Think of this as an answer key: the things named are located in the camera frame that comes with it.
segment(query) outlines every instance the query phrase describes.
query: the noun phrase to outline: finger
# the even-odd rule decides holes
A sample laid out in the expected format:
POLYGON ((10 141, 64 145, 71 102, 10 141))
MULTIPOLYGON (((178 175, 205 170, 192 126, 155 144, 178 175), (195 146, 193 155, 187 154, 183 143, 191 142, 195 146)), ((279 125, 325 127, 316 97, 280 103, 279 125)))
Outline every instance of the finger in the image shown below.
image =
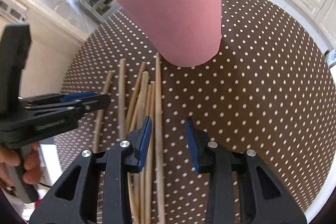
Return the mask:
POLYGON ((34 169, 25 172, 23 175, 23 181, 27 184, 37 184, 41 179, 40 166, 36 166, 34 169))
POLYGON ((39 142, 36 142, 36 143, 32 143, 31 144, 31 148, 33 149, 33 150, 38 150, 39 149, 39 146, 40 146, 40 143, 39 142))
POLYGON ((20 165, 21 159, 13 150, 0 145, 0 163, 5 163, 10 166, 20 165))
POLYGON ((35 167, 40 166, 40 158, 39 153, 33 150, 30 154, 28 154, 25 158, 24 167, 26 170, 34 169, 35 167))
POLYGON ((8 171, 5 164, 0 164, 0 179, 10 186, 14 186, 11 178, 8 175, 8 171))

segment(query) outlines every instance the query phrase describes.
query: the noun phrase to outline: metal screw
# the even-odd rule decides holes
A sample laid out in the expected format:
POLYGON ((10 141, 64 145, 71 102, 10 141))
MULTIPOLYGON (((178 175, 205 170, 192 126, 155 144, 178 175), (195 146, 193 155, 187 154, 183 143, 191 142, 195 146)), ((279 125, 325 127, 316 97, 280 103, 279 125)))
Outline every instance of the metal screw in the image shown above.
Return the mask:
POLYGON ((121 146, 122 148, 125 148, 125 147, 127 147, 127 146, 129 146, 129 145, 130 145, 129 141, 121 141, 121 142, 120 142, 120 146, 121 146))
POLYGON ((211 142, 208 142, 208 146, 210 148, 216 148, 218 146, 218 143, 214 142, 214 141, 211 141, 211 142))
POLYGON ((84 150, 83 152, 82 152, 82 156, 84 157, 84 158, 86 158, 86 157, 88 157, 88 156, 90 156, 91 155, 91 151, 90 150, 84 150))
POLYGON ((257 154, 253 149, 247 150, 246 153, 250 157, 254 157, 257 154))

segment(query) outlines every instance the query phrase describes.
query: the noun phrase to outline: brown polka dot fabric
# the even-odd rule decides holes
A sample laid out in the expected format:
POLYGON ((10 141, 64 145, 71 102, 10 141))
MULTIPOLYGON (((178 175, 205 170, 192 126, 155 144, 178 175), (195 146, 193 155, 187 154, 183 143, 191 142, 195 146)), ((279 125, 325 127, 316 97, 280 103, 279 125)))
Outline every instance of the brown polka dot fabric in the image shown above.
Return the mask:
MULTIPOLYGON (((267 0, 222 0, 222 5, 223 39, 216 56, 192 68, 162 60, 169 224, 204 223, 209 176, 197 174, 189 162, 184 137, 188 116, 229 150, 255 150, 303 211, 322 187, 335 152, 335 87, 310 35, 267 0)), ((155 80, 155 53, 141 27, 121 10, 90 36, 73 60, 62 92, 100 92, 108 70, 115 71, 101 150, 118 141, 119 59, 127 60, 128 104, 141 62, 155 80)), ((56 137, 63 169, 92 147, 95 116, 86 115, 77 130, 56 137)), ((155 189, 152 223, 158 222, 155 189)), ((233 202, 239 204, 239 197, 233 202)))

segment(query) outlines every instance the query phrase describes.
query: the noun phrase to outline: bamboo stick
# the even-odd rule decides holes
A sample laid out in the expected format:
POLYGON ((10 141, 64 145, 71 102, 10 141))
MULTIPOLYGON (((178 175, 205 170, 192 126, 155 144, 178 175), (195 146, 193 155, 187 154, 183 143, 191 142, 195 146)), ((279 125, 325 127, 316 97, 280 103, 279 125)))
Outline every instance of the bamboo stick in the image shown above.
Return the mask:
MULTIPOLYGON (((136 127, 141 128, 142 122, 144 119, 144 110, 145 110, 145 103, 146 103, 146 95, 147 95, 147 87, 149 81, 149 73, 148 71, 144 71, 141 76, 141 86, 140 86, 140 93, 138 97, 138 107, 137 107, 137 119, 136 119, 136 127)), ((133 175, 133 185, 134 185, 134 200, 135 206, 139 208, 140 211, 140 175, 134 174, 133 175)))
POLYGON ((163 174, 162 81, 160 54, 155 62, 155 159, 157 179, 157 210, 160 224, 165 224, 165 188, 163 174))
POLYGON ((147 95, 147 88, 149 82, 149 73, 148 71, 144 71, 141 77, 141 86, 140 86, 140 102, 139 102, 139 109, 136 119, 136 127, 141 128, 143 119, 145 118, 145 108, 146 108, 146 95, 147 95))
POLYGON ((127 173, 127 180, 128 180, 129 204, 130 204, 130 207, 131 207, 132 216, 134 217, 134 224, 140 224, 138 209, 135 206, 135 201, 134 201, 134 192, 133 192, 133 189, 132 189, 131 173, 127 173))
MULTIPOLYGON (((146 103, 145 103, 145 111, 144 111, 145 116, 149 116, 151 92, 152 92, 152 85, 148 85, 146 103)), ((146 166, 143 167, 140 173, 140 223, 141 224, 145 224, 145 175, 146 175, 146 166)))
POLYGON ((119 126, 119 139, 125 140, 125 89, 126 89, 126 59, 120 59, 119 61, 119 77, 118 77, 118 126, 119 126))
POLYGON ((134 91, 132 93, 131 101, 130 101, 128 109, 127 109, 127 115, 126 115, 126 132, 127 133, 129 132, 129 127, 131 125, 131 120, 132 120, 132 117, 133 117, 135 104, 137 102, 137 98, 138 98, 138 95, 139 95, 141 77, 142 77, 142 73, 145 71, 145 68, 146 68, 146 63, 142 62, 141 66, 140 66, 139 73, 138 73, 138 77, 137 77, 135 85, 134 85, 134 91))
POLYGON ((153 180, 153 159, 154 159, 154 116, 155 116, 155 82, 152 84, 150 99, 150 117, 152 119, 152 134, 149 142, 148 153, 146 158, 146 175, 145 175, 145 223, 151 223, 152 208, 152 180, 153 180))
MULTIPOLYGON (((113 72, 109 71, 107 73, 105 84, 103 86, 103 91, 102 91, 103 94, 109 93, 112 77, 113 77, 113 72)), ((104 109, 100 109, 97 111, 96 123, 94 125, 94 134, 93 134, 93 141, 92 141, 92 151, 94 153, 97 153, 99 151, 100 131, 101 131, 101 125, 102 125, 103 118, 104 118, 104 109)))

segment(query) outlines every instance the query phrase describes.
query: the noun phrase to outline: white wall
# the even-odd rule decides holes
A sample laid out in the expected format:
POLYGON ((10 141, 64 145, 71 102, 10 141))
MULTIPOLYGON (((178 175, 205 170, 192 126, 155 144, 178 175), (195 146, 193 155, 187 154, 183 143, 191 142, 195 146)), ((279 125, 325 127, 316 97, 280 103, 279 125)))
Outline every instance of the white wall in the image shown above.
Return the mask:
MULTIPOLYGON (((2 34, 6 21, 0 18, 2 34)), ((21 76, 20 97, 59 92, 71 58, 32 40, 26 68, 21 76)))

